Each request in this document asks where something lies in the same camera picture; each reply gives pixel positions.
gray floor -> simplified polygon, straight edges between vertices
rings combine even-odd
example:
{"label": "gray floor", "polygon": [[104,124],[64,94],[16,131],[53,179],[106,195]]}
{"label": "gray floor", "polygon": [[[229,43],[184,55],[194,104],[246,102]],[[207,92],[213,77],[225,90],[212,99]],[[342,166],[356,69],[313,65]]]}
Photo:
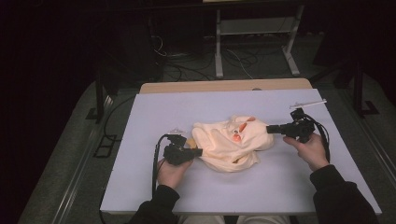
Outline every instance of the gray floor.
{"label": "gray floor", "polygon": [[[310,78],[324,67],[312,64],[321,35],[298,36],[293,56],[301,77]],[[242,36],[223,40],[224,79],[293,78],[280,47],[285,36]],[[213,39],[205,42],[204,56],[186,52],[166,52],[168,64],[164,67],[163,81],[214,79]],[[364,77],[363,100],[372,101],[378,115],[360,118],[352,109],[352,85],[336,89],[332,82],[337,71],[313,83],[323,98],[328,100],[332,118],[342,135],[353,159],[372,190],[383,214],[380,223],[396,221],[396,188],[391,172],[396,162],[396,108],[386,99],[379,85]],[[105,118],[100,123],[86,119],[95,107],[95,89],[92,84],[81,96],[73,115],[42,175],[35,192],[26,206],[20,223],[125,223],[129,216],[103,214],[99,206],[117,156],[116,143],[109,158],[92,155],[104,134],[122,133],[138,90],[123,89],[107,99]],[[316,217],[298,217],[301,224],[317,223]]]}

person's leg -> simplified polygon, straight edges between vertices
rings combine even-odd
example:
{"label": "person's leg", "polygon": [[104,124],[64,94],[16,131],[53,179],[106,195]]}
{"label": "person's leg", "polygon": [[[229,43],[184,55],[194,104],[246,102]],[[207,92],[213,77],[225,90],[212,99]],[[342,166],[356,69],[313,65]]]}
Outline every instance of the person's leg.
{"label": "person's leg", "polygon": [[236,224],[290,224],[288,216],[239,216]]}
{"label": "person's leg", "polygon": [[225,224],[223,216],[179,216],[177,224]]}

cream-colored cloth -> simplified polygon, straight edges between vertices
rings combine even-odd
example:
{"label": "cream-colored cloth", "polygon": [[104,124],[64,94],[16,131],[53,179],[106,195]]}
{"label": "cream-colored cloth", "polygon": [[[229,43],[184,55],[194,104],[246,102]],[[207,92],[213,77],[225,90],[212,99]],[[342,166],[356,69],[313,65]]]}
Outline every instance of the cream-colored cloth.
{"label": "cream-colored cloth", "polygon": [[207,166],[219,172],[238,172],[260,162],[256,150],[274,145],[266,126],[253,117],[232,116],[217,123],[195,123],[192,137],[204,150],[201,159]]}

metal leg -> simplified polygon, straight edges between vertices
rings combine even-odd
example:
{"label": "metal leg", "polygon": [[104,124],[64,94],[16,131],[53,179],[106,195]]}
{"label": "metal leg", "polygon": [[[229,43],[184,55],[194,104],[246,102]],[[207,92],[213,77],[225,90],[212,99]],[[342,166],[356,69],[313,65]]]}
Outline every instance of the metal leg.
{"label": "metal leg", "polygon": [[216,62],[216,77],[223,78],[224,75],[222,73],[222,61],[221,61],[221,53],[220,53],[220,26],[221,26],[221,19],[220,19],[220,10],[218,10],[216,21],[216,55],[215,55],[215,62]]}
{"label": "metal leg", "polygon": [[291,74],[295,77],[298,77],[300,75],[300,71],[298,70],[298,67],[293,59],[293,56],[291,55],[291,48],[293,47],[294,39],[297,35],[297,30],[300,25],[300,20],[301,20],[301,16],[303,15],[303,11],[304,11],[304,6],[299,6],[297,9],[297,14],[293,26],[291,27],[288,45],[286,45],[282,49],[283,54],[285,55],[286,58],[286,62],[289,64]]}

black jacket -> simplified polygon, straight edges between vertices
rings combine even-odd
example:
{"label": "black jacket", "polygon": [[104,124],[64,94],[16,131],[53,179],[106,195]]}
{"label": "black jacket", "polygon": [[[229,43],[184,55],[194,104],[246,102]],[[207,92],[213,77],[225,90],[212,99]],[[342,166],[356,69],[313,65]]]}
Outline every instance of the black jacket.
{"label": "black jacket", "polygon": [[[375,211],[366,201],[355,183],[346,182],[333,165],[316,170],[310,176],[317,192],[314,204],[320,224],[374,224],[378,223]],[[160,185],[150,202],[140,205],[130,224],[175,224],[172,213],[178,194]]]}

